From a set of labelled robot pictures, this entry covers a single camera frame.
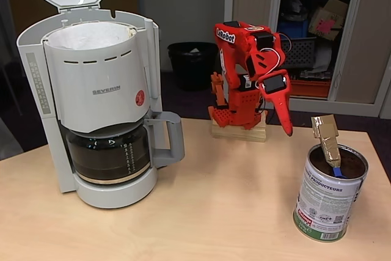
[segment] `coffee maker base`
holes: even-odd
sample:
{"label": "coffee maker base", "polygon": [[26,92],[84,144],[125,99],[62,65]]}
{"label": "coffee maker base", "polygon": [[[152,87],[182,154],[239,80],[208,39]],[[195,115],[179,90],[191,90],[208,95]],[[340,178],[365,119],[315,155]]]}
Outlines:
{"label": "coffee maker base", "polygon": [[76,192],[85,203],[97,208],[121,208],[140,201],[152,191],[158,179],[158,171],[151,167],[135,180],[117,185],[96,185],[86,182],[77,174]]}

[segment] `trash can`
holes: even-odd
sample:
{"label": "trash can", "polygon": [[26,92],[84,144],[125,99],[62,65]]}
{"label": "trash can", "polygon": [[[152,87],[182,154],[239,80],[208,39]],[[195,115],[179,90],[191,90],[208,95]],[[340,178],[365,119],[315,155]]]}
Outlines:
{"label": "trash can", "polygon": [[177,86],[183,90],[210,87],[216,55],[216,44],[207,42],[174,43],[168,47]]}

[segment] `paint can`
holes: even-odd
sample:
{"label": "paint can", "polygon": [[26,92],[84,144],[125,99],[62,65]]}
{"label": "paint can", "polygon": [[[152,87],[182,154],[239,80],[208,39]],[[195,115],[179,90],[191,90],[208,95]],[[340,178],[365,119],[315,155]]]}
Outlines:
{"label": "paint can", "polygon": [[302,186],[293,212],[298,229],[318,241],[337,241],[348,228],[348,221],[365,177],[368,162],[354,149],[338,145],[342,174],[336,178],[320,145],[307,155]]}

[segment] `red robot arm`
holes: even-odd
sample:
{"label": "red robot arm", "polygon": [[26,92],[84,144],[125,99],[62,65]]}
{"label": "red robot arm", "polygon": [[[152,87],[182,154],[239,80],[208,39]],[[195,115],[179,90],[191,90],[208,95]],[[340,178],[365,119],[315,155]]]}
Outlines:
{"label": "red robot arm", "polygon": [[[211,118],[220,127],[241,125],[250,129],[260,121],[258,106],[263,98],[273,103],[283,129],[291,136],[293,129],[288,111],[290,80],[286,70],[275,71],[285,61],[280,35],[265,26],[255,27],[237,21],[217,24],[214,32],[228,84],[228,103],[221,103],[222,81],[218,80],[220,88],[216,91],[215,73],[212,86],[220,102],[217,107],[209,107]],[[236,71],[237,64],[246,74]]]}

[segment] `white coffee maker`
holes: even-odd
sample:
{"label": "white coffee maker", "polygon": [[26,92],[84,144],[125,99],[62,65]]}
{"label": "white coffee maker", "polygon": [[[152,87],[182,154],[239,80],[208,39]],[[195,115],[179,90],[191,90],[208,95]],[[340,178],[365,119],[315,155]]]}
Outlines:
{"label": "white coffee maker", "polygon": [[185,155],[179,116],[162,112],[158,26],[128,12],[112,17],[101,0],[47,1],[59,14],[17,44],[60,190],[100,208],[135,203],[157,168]]}

